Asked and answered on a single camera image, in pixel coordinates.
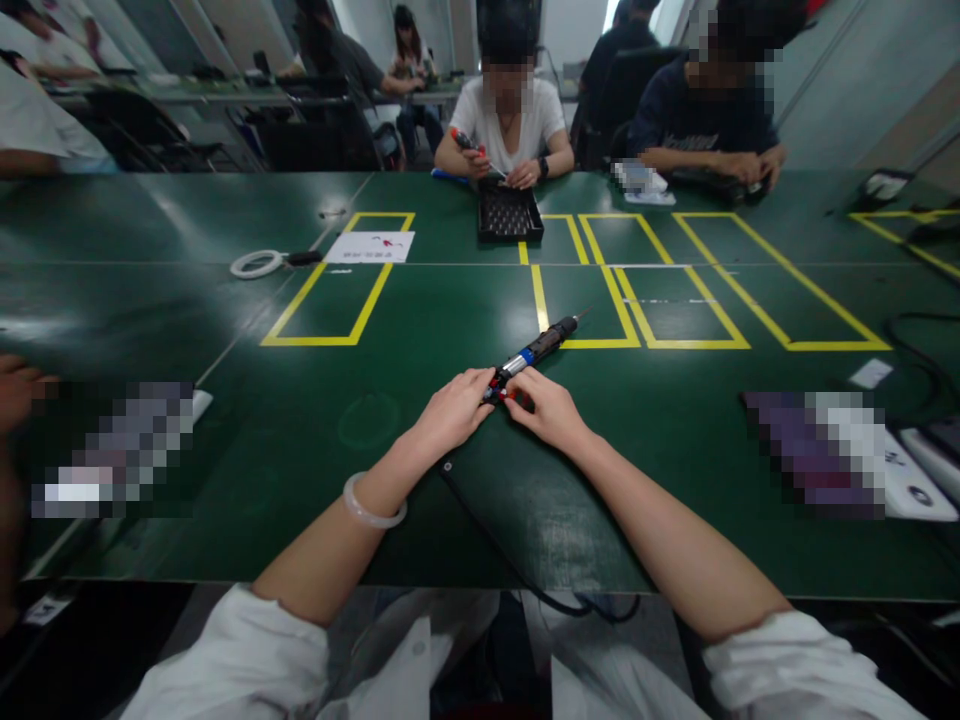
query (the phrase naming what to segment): green table surface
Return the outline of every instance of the green table surface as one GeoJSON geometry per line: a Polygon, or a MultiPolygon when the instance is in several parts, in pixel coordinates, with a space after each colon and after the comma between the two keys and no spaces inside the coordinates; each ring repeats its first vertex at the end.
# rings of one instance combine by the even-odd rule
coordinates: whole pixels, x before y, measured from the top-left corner
{"type": "MultiPolygon", "coordinates": [[[[744,390],[852,390],[845,379],[873,357],[906,365],[878,337],[884,319],[956,311],[956,288],[892,241],[927,219],[906,213],[911,203],[947,198],[916,183],[864,224],[848,210],[861,179],[788,172],[738,221],[695,193],[678,193],[673,208],[641,208],[604,178],[574,174],[537,190],[546,233],[526,248],[478,245],[472,191],[420,174],[5,185],[3,350],[75,380],[202,378],[214,397],[192,449],[157,491],[180,501],[180,516],[105,521],[71,574],[252,580],[450,377],[532,340],[538,308],[556,320],[592,305],[578,347],[543,371],[570,389],[596,431],[784,592],[957,599],[955,525],[813,517],[772,470],[738,400],[744,390]],[[629,216],[641,213],[642,221],[629,216]],[[229,273],[242,254],[304,250],[324,233],[327,250],[348,223],[379,231],[409,223],[408,262],[282,270],[251,282],[229,273]],[[628,267],[610,267],[618,265],[628,267]],[[351,334],[355,344],[344,344],[351,334]]],[[[955,247],[931,252],[960,276],[955,247]]],[[[955,329],[917,324],[904,334],[960,377],[955,329]]],[[[897,372],[873,402],[905,412],[924,383],[897,372]]],[[[42,462],[44,443],[29,440],[25,452],[42,462]]],[[[584,478],[506,413],[461,449],[454,475],[542,586],[653,589],[584,478]]],[[[35,521],[31,558],[63,526],[35,521]]],[[[433,473],[365,582],[516,585],[433,473]]]]}

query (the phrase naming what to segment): person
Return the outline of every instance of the person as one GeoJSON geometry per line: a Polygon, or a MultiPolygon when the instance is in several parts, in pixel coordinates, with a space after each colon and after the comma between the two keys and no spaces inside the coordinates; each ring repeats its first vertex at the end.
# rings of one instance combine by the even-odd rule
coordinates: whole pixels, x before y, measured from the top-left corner
{"type": "Polygon", "coordinates": [[[42,10],[44,20],[54,30],[82,45],[101,68],[133,69],[83,0],[39,0],[39,4],[34,0],[34,7],[42,10]]]}
{"type": "Polygon", "coordinates": [[[37,59],[31,67],[38,76],[84,80],[100,75],[100,68],[87,51],[47,25],[27,0],[0,0],[0,10],[36,36],[37,59]]]}
{"type": "Polygon", "coordinates": [[[573,149],[557,89],[533,78],[537,33],[520,5],[503,3],[488,16],[482,75],[464,85],[450,120],[483,152],[463,150],[448,134],[435,160],[440,170],[474,180],[495,166],[507,173],[507,185],[527,189],[571,172],[573,149]],[[544,144],[548,153],[541,155],[544,144]]]}
{"type": "Polygon", "coordinates": [[[660,0],[624,0],[621,3],[627,6],[627,22],[615,24],[597,40],[587,66],[583,69],[583,75],[580,76],[581,93],[589,95],[593,100],[600,97],[613,60],[621,50],[659,47],[660,43],[650,32],[649,25],[650,16],[659,4],[660,0]]]}
{"type": "MultiPolygon", "coordinates": [[[[374,109],[375,90],[386,95],[404,96],[425,87],[423,78],[406,80],[388,75],[373,61],[364,47],[337,29],[328,0],[297,0],[297,32],[300,36],[300,60],[305,74],[342,73],[354,102],[363,110],[371,129],[381,125],[374,109]]],[[[378,141],[382,157],[402,149],[392,135],[378,141]]]]}
{"type": "MultiPolygon", "coordinates": [[[[420,77],[427,80],[437,74],[430,49],[421,41],[416,20],[406,5],[397,5],[393,13],[393,33],[397,40],[397,55],[390,68],[391,75],[401,79],[420,77]]],[[[435,154],[443,140],[440,108],[436,105],[412,105],[408,102],[400,110],[397,130],[400,131],[404,150],[410,159],[417,154],[418,125],[422,125],[426,130],[430,152],[435,154]]]]}
{"type": "Polygon", "coordinates": [[[720,0],[706,57],[683,55],[647,86],[628,135],[628,154],[661,173],[698,168],[752,186],[776,187],[787,150],[756,64],[804,28],[805,3],[720,0]]]}
{"type": "Polygon", "coordinates": [[[14,599],[25,504],[13,467],[10,435],[49,397],[58,378],[29,367],[22,357],[0,355],[0,638],[19,616],[14,599]]]}
{"type": "MultiPolygon", "coordinates": [[[[123,717],[427,717],[430,686],[490,625],[499,593],[414,590],[395,600],[354,647],[346,685],[326,675],[325,628],[420,478],[494,412],[480,405],[493,374],[467,370],[434,394],[380,462],[351,478],[251,586],[224,596],[189,650],[146,674],[123,717]]],[[[726,709],[756,720],[921,717],[870,660],[795,611],[726,538],[592,432],[565,388],[528,368],[507,389],[534,403],[529,412],[506,400],[510,417],[577,465],[657,588],[710,646],[705,661],[726,709]]],[[[551,632],[553,717],[706,718],[595,616],[551,632]]]]}
{"type": "Polygon", "coordinates": [[[57,105],[20,58],[0,62],[0,178],[119,172],[113,157],[57,105]]]}

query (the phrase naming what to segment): bangle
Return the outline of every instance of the bangle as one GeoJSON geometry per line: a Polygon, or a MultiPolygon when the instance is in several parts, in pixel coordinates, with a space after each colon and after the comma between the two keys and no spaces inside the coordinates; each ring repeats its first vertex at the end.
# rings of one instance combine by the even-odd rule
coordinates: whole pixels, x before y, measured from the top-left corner
{"type": "Polygon", "coordinates": [[[351,478],[347,480],[347,484],[343,486],[343,501],[347,504],[347,510],[350,511],[350,514],[364,525],[375,527],[378,530],[389,530],[402,523],[403,519],[407,516],[406,500],[404,500],[403,505],[400,506],[400,511],[392,518],[382,518],[379,515],[374,515],[360,504],[353,494],[353,486],[356,485],[357,480],[364,475],[366,475],[365,472],[351,476],[351,478]]]}

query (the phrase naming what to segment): black component tray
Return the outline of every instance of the black component tray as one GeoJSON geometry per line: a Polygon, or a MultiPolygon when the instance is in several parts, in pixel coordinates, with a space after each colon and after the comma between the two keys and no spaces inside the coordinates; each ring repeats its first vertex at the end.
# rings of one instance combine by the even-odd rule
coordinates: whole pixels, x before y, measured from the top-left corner
{"type": "Polygon", "coordinates": [[[515,190],[499,183],[499,179],[492,178],[479,183],[477,221],[480,242],[537,243],[543,240],[543,219],[533,190],[515,190]]]}

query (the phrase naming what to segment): roll of tape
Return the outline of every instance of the roll of tape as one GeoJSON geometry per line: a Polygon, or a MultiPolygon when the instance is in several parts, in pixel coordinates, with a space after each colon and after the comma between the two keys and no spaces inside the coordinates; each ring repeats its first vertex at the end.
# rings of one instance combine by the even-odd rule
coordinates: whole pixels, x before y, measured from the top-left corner
{"type": "Polygon", "coordinates": [[[276,250],[258,250],[255,253],[244,255],[242,258],[235,260],[233,265],[230,266],[230,272],[234,277],[238,277],[241,280],[256,280],[257,278],[269,275],[281,265],[283,265],[283,255],[276,250]],[[254,270],[243,269],[250,263],[255,263],[259,260],[269,260],[270,262],[254,270]]]}

